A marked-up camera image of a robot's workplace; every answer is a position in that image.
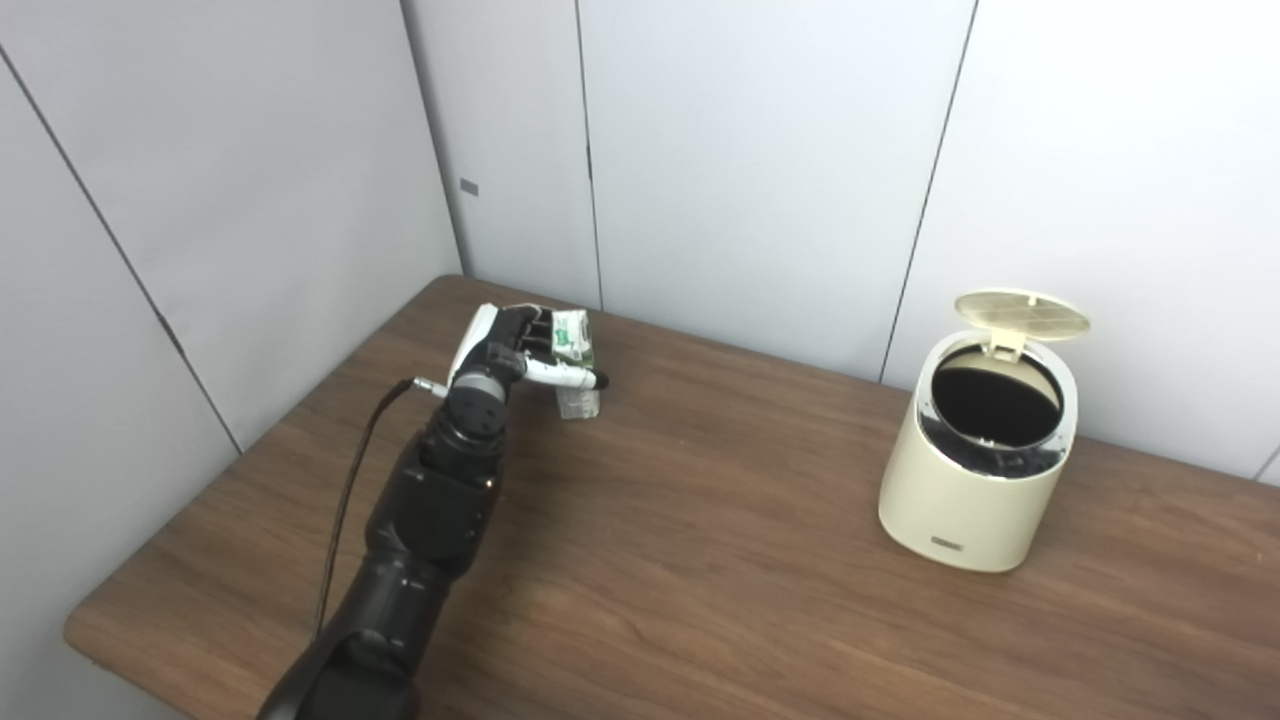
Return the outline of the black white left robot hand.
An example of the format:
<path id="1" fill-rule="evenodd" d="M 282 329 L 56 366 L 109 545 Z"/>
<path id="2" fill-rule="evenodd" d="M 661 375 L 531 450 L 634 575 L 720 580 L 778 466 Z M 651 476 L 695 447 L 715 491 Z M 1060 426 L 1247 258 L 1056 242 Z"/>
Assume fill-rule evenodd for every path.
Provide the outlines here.
<path id="1" fill-rule="evenodd" d="M 474 314 L 451 364 L 445 386 L 484 375 L 504 392 L 518 380 L 570 389 L 605 389 L 609 377 L 554 354 L 556 310 L 538 304 L 499 307 L 484 304 Z"/>

